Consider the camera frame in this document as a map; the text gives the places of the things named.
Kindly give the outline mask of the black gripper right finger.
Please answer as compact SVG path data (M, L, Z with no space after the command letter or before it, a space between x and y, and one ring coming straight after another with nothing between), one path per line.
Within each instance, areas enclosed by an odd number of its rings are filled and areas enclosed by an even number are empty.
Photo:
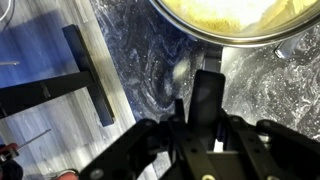
M231 116L230 126L258 180L319 180L317 141L266 119L252 126Z

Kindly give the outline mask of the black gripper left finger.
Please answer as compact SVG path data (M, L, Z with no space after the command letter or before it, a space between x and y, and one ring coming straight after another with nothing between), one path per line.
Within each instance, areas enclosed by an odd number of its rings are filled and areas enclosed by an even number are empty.
M137 180L169 144L167 122L142 119L92 160L80 172L79 180Z

